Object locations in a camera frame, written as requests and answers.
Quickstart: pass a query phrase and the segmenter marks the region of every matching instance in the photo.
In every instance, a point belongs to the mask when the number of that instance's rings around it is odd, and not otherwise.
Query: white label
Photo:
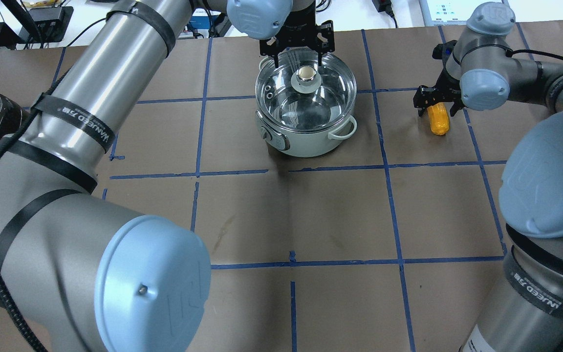
[[[485,341],[479,327],[475,325],[471,337],[467,339],[466,344],[462,348],[462,352],[496,352],[488,342]]]

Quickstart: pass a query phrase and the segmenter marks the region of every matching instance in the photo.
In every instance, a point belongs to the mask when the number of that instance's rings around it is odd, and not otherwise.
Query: orange object
[[[437,103],[427,108],[429,127],[438,136],[443,136],[449,131],[449,114],[444,103]]]

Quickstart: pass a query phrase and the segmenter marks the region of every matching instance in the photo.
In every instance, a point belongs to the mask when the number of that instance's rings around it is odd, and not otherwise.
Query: glass lid
[[[255,85],[258,107],[270,121],[296,132],[328,129],[353,108],[357,87],[349,67],[333,54],[311,49],[284,51],[280,67],[262,64]]]

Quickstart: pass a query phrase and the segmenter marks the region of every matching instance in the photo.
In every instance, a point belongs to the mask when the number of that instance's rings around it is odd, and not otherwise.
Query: white floor
[[[392,0],[392,2],[400,27],[421,27],[425,25],[418,0]],[[112,7],[112,4],[88,0],[70,0],[67,4],[75,9],[71,24],[64,40],[60,43],[52,43],[52,47],[67,45],[87,25],[105,17],[105,13]],[[519,22],[563,20],[563,0],[509,0],[509,5],[516,13]],[[1,3],[0,9],[6,23],[15,31],[19,31],[21,25]],[[317,15],[317,22],[326,20],[334,21],[336,31],[394,27],[394,23],[388,15],[375,11],[371,0],[332,0],[331,6]],[[94,26],[75,45],[88,45],[102,26],[103,23]],[[228,32],[228,36],[240,35],[244,34],[233,27]]]

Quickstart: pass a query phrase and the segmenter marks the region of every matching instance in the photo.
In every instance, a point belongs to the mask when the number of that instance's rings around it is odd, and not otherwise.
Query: silver robotic arm
[[[197,7],[266,40],[314,0],[122,0],[31,123],[0,143],[0,306],[36,351],[44,346],[23,316],[47,327],[57,352],[183,351],[194,337],[211,276],[201,240],[89,194]],[[312,18],[303,22],[317,27]]]
[[[563,352],[563,64],[512,58],[505,36],[514,22],[503,4],[479,6],[458,41],[434,50],[444,63],[436,85],[414,96],[419,115],[439,102],[453,102],[453,116],[507,100],[555,113],[505,165],[499,203],[514,246],[460,352]]]

